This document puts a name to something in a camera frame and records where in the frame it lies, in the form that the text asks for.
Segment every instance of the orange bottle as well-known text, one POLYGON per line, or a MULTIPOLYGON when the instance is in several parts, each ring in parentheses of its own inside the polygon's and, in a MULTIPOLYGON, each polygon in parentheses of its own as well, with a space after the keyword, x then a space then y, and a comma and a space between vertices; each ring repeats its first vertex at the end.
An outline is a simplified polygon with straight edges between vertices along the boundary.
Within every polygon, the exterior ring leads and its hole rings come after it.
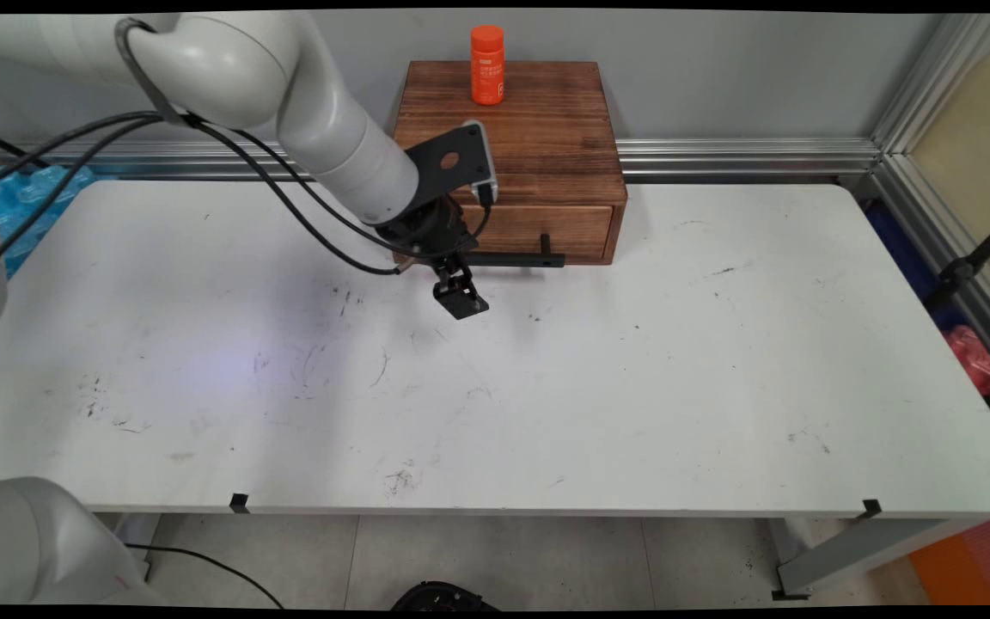
POLYGON ((503 100, 503 29, 498 25, 472 28, 472 101, 494 106, 503 100))

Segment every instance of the drawer handle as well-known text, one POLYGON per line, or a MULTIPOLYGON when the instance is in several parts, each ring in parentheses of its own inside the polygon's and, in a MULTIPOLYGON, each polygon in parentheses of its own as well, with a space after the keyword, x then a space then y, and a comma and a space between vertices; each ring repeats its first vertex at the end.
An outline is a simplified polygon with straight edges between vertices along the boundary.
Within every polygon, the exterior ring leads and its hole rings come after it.
POLYGON ((553 244, 549 235, 541 235, 541 252, 503 251, 473 251, 464 254, 465 260, 472 267, 547 267, 547 269, 562 269, 565 265, 564 254, 553 254, 553 244))

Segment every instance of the wooden box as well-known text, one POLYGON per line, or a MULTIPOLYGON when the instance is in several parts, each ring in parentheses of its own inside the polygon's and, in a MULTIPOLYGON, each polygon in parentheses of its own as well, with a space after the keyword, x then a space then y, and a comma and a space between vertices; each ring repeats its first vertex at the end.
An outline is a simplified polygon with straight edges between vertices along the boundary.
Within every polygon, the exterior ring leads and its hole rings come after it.
MULTIPOLYGON (((410 148, 468 119, 484 123, 498 201, 478 251, 539 252, 548 234, 569 264, 614 259, 627 193, 597 63, 506 64, 497 106, 472 102, 468 62, 412 62, 395 138, 410 148)), ((453 197, 468 228, 483 211, 468 187, 453 197)))

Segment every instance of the white table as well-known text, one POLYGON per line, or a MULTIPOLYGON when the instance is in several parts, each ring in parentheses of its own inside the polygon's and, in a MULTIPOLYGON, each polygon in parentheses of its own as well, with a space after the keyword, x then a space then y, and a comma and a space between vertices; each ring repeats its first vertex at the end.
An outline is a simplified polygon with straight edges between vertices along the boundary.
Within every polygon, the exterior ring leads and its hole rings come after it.
POLYGON ((433 281, 259 183, 95 184, 10 282, 0 478, 138 512, 877 501, 808 552, 775 526, 790 592, 990 518, 990 411, 844 189, 632 185, 610 267, 476 269, 460 322, 433 281))

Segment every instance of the cable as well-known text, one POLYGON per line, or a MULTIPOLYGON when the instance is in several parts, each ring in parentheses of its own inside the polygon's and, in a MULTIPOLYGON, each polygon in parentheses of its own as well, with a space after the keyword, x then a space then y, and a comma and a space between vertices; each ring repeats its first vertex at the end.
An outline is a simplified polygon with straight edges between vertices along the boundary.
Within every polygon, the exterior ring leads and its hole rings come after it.
POLYGON ((480 222, 480 226, 476 227, 476 231, 473 232, 472 235, 464 236, 464 238, 462 238, 460 242, 458 242, 456 246, 454 246, 452 249, 439 251, 436 252, 435 254, 421 254, 421 252, 402 249, 401 247, 394 246, 392 243, 385 242, 385 240, 377 238, 377 236, 373 236, 369 234, 369 232, 366 232, 365 230, 358 228, 357 226, 355 226, 353 222, 350 222, 349 219, 346 219, 341 214, 339 214, 338 211, 335 211, 333 208, 331 208, 326 203, 326 201, 323 201, 323 199, 319 197, 319 194, 316 193, 313 188, 308 187, 308 183, 306 183, 306 181, 302 179, 302 177, 300 177, 300 174, 297 173, 295 169, 292 169, 292 166, 289 165, 288 162, 286 162, 276 151, 271 149, 270 146, 263 144, 262 140, 259 140, 255 136, 252 136, 252 134, 247 133, 247 131, 243 131, 243 130, 232 130, 232 131, 235 131, 235 134, 237 134, 237 136, 240 136, 241 138, 244 138, 244 140, 251 141, 252 144, 258 146, 258 148, 262 149, 262 151, 268 154, 268 156, 272 157, 272 160, 278 162, 278 164, 282 166, 282 168, 284 168, 286 172, 290 173, 292 180, 297 181, 297 183, 300 184, 300 187, 303 187, 303 191, 308 192, 308 195, 313 197, 313 199, 315 199, 315 201, 319 203, 319 206, 323 207, 325 211, 330 212, 331 216, 334 216, 334 218, 338 219, 339 222, 345 224, 345 227, 350 228, 351 230, 357 232, 361 236, 365 236, 365 238, 369 239, 370 242, 376 243, 378 244, 378 246, 381 246, 385 249, 390 249, 392 251, 395 251, 397 252, 397 254, 409 255, 409 257, 417 258, 420 260, 435 260, 437 258, 444 258, 445 255, 454 254, 456 251, 459 251, 462 247, 464 247, 465 243, 470 242, 470 240, 474 240, 476 236, 480 235, 480 232, 483 231, 484 227, 487 225, 488 217, 491 216, 490 205, 485 206, 484 218, 482 222, 480 222))
POLYGON ((276 604, 276 606, 278 606, 278 608, 280 608, 282 610, 285 610, 285 607, 282 606, 282 603, 278 602, 278 599, 277 598, 275 598, 269 591, 267 591, 265 587, 263 587, 262 585, 260 585, 258 583, 255 583, 254 579, 251 579, 251 577, 250 576, 247 576, 246 573, 237 571, 237 569, 235 569, 233 567, 227 567, 227 565, 224 565, 223 563, 220 563, 220 561, 217 561, 215 559, 212 559, 212 557, 210 557, 210 556, 204 556, 204 554, 201 554, 201 553, 195 553, 193 551, 187 551, 187 549, 173 549, 173 548, 170 548, 169 546, 150 546, 148 544, 130 544, 130 543, 127 543, 127 542, 125 542, 125 546, 127 546, 127 548, 130 548, 130 549, 144 549, 144 551, 156 551, 156 552, 164 552, 164 553, 186 554, 186 555, 189 555, 189 556, 195 556, 195 557, 197 557, 197 559, 200 559, 202 561, 208 561, 212 565, 216 565, 216 567, 219 567, 221 569, 227 569, 228 572, 234 573, 236 576, 239 576, 240 579, 244 579, 248 583, 254 585, 255 587, 258 587, 259 591, 264 592, 264 594, 266 594, 267 598, 270 598, 270 602, 276 604))
MULTIPOLYGON (((0 138, 0 150, 12 154, 12 156, 26 156, 27 152, 17 148, 17 146, 11 144, 0 138)), ((36 157, 33 160, 33 165, 38 166, 38 168, 50 168, 50 164, 47 161, 42 160, 42 158, 36 157)))
POLYGON ((155 111, 133 111, 133 113, 119 113, 117 116, 103 118, 101 120, 91 122, 89 125, 83 125, 79 126, 79 128, 71 129, 70 131, 67 131, 67 133, 60 133, 59 136, 51 138, 51 140, 48 140, 44 144, 38 146, 38 148, 25 154, 24 157, 21 157, 19 160, 5 166, 3 169, 0 169, 0 180, 5 179, 5 177, 9 176, 13 172, 19 171, 19 169, 24 168, 25 165, 33 163, 36 158, 43 156, 44 153, 51 151, 51 149, 58 148, 58 146, 74 140, 74 138, 81 138, 82 136, 86 136, 87 133, 93 133, 99 129, 105 129, 106 126, 117 125, 119 122, 140 120, 144 118, 155 118, 162 120, 160 114, 155 113, 155 111))
POLYGON ((63 179, 59 181, 54 189, 52 189, 52 192, 48 194, 48 197, 44 199, 43 203, 40 203, 40 206, 36 208, 36 211, 33 211, 33 214, 28 216, 28 219, 25 220, 21 226, 17 227, 17 229, 13 231, 10 236, 7 236, 3 242, 0 242, 0 258, 3 258, 3 254, 7 252, 7 249, 10 248, 11 244, 21 238, 21 236, 25 234, 25 231, 30 229, 33 224, 36 223, 36 220, 40 219, 40 216, 44 215, 44 211, 47 211, 48 207, 52 206, 52 203, 54 203, 54 201, 56 201, 59 197, 60 192, 63 192, 64 188, 67 187, 67 184, 71 182, 71 179, 74 179, 75 173, 78 173, 79 169, 81 169, 83 165, 86 165, 87 161, 90 161, 90 158, 94 157, 98 151, 105 149, 106 146, 112 144, 114 140, 117 140, 117 138, 125 136, 126 133, 140 129, 141 126, 154 125, 154 123, 161 121, 162 118, 158 117, 158 114, 155 114, 153 118, 145 118, 143 120, 135 121, 132 125, 121 126, 120 129, 113 131, 113 133, 110 133, 109 136, 105 136, 99 140, 97 144, 90 146, 90 149, 83 153, 82 156, 78 158, 78 161, 75 161, 74 165, 71 165, 71 168, 68 169, 63 179))
POLYGON ((254 158, 250 156, 250 154, 244 151, 243 148, 240 148, 239 144, 232 142, 227 137, 225 137, 224 134, 220 133, 216 129, 212 129, 211 126, 205 125, 204 122, 201 122, 196 117, 193 118, 193 120, 196 121, 190 123, 190 125, 192 125, 193 128, 203 131, 204 133, 207 133, 208 136, 212 136, 213 138, 216 139, 216 141, 219 141, 220 144, 228 146, 228 148, 232 149, 232 151, 235 152, 239 157, 242 157, 243 161, 247 162, 247 165, 250 165, 251 168, 254 169, 256 173, 259 174, 260 179, 262 179, 267 185, 270 185, 272 191, 285 204, 285 208, 290 209, 292 217, 296 217, 297 222, 299 222, 305 230, 310 232, 311 236, 315 236, 315 240, 318 240, 318 242, 322 244, 323 247, 326 247, 327 250, 331 252, 331 254, 337 255, 337 257, 341 258, 346 264, 350 264, 351 267, 355 267, 355 269, 360 271, 365 271, 366 273, 373 273, 374 275, 400 274, 399 267, 392 267, 392 269, 376 269, 376 267, 369 267, 366 266, 366 264, 362 264, 361 262, 357 262, 357 260, 350 258, 349 255, 346 255, 345 252, 343 252, 339 248, 334 247, 334 245, 331 244, 331 242, 329 242, 329 240, 327 240, 325 236, 319 234, 319 231, 310 222, 308 222, 308 220, 302 214, 300 214, 300 212, 297 210, 295 205, 292 204, 292 200, 288 199, 288 196, 285 195, 285 192, 283 192, 282 189, 278 187, 278 183, 275 183, 275 181, 271 179, 270 174, 268 174, 262 168, 262 166, 259 165, 259 162, 256 162, 254 158))

